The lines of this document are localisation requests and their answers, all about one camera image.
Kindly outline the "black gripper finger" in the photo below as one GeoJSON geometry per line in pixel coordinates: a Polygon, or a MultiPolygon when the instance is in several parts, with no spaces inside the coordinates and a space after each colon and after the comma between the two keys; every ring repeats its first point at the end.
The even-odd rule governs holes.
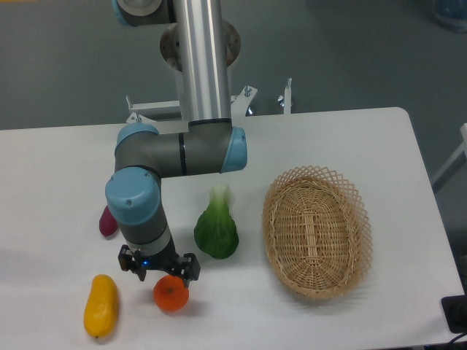
{"type": "Polygon", "coordinates": [[[137,275],[140,281],[145,280],[147,261],[138,249],[133,252],[128,245],[122,245],[117,258],[122,271],[130,271],[137,275]]]}
{"type": "Polygon", "coordinates": [[[198,280],[201,266],[194,253],[186,253],[171,259],[163,270],[170,276],[180,278],[184,287],[188,288],[192,281],[198,280]]]}

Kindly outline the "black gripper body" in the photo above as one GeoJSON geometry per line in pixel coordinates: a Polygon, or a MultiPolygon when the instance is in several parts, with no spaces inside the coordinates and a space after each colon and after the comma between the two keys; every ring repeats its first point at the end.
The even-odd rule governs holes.
{"type": "Polygon", "coordinates": [[[147,271],[164,271],[163,269],[169,264],[169,261],[174,259],[176,256],[179,255],[176,253],[174,242],[169,241],[166,247],[159,253],[150,256],[143,256],[143,258],[147,261],[147,271]]]}

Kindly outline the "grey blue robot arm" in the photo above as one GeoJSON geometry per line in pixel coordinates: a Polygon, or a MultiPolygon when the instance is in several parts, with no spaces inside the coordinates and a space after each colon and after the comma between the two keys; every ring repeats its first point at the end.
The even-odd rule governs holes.
{"type": "Polygon", "coordinates": [[[189,285],[201,267],[192,253],[179,255],[163,209],[164,178],[242,170],[245,132],[231,121],[227,42],[218,1],[176,1],[188,129],[161,134],[144,122],[123,127],[115,146],[115,172],[107,182],[107,207],[126,244],[118,260],[144,280],[163,271],[189,285]]]}

